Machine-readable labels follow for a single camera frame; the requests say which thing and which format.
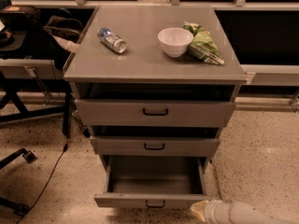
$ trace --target terrazzo floor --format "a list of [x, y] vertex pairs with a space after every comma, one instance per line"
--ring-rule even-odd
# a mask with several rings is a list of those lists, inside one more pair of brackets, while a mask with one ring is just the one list
[[[237, 110], [221, 134], [221, 144], [205, 171], [206, 192], [225, 202], [246, 202], [266, 214], [299, 222], [299, 114], [288, 99], [237, 99]], [[0, 115], [14, 112], [13, 105]], [[93, 195], [104, 187], [105, 171], [74, 118], [70, 138], [63, 116], [0, 124], [0, 159], [25, 147], [37, 160], [19, 157], [0, 171], [0, 197], [32, 206], [20, 221], [0, 207], [0, 223], [200, 223], [190, 210], [98, 208]]]

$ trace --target drawer handle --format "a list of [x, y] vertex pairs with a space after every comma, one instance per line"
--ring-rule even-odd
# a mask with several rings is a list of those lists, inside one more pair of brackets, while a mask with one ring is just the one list
[[168, 108], [166, 108], [162, 112], [157, 112], [157, 111], [149, 112], [146, 108], [143, 108], [142, 111], [145, 116], [166, 116], [166, 115], [168, 115]]
[[149, 201], [146, 200], [146, 206], [148, 208], [164, 208], [165, 207], [165, 200], [163, 200], [163, 202], [161, 203], [161, 205], [157, 205], [157, 204], [151, 205], [151, 204], [149, 204]]
[[150, 146], [154, 146], [154, 145], [147, 145], [147, 143], [144, 143], [144, 149], [146, 149], [146, 150], [163, 150], [163, 149], [165, 149], [165, 144], [162, 144], [161, 147], [150, 147]]

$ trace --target drawer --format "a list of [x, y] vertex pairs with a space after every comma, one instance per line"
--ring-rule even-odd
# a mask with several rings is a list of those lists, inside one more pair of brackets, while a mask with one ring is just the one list
[[182, 208], [208, 200], [197, 158], [110, 156], [100, 207]]
[[220, 140], [205, 138], [91, 137], [99, 155], [212, 157]]
[[224, 127], [232, 102], [76, 100], [85, 125]]
[[30, 68], [35, 69], [39, 79], [64, 80], [64, 74], [58, 69], [53, 69], [52, 60], [36, 59], [1, 59], [0, 70], [6, 78], [32, 79], [29, 74]]

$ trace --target chair leg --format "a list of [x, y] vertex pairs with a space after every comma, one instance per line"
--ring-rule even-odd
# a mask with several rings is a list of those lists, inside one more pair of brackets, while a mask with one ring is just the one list
[[17, 159], [21, 154], [28, 162], [36, 159], [36, 156], [30, 150], [27, 151], [25, 148], [21, 148], [0, 161], [0, 170]]
[[19, 216], [25, 216], [30, 210], [30, 207], [25, 204], [14, 203], [4, 198], [0, 198], [0, 205], [13, 209], [13, 213]]

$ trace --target snack bag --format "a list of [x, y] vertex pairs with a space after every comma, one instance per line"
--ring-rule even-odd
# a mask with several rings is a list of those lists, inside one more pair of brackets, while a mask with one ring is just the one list
[[203, 26], [185, 21], [184, 29], [189, 30], [194, 36], [194, 40], [188, 46], [191, 55], [205, 63], [224, 64], [215, 42]]

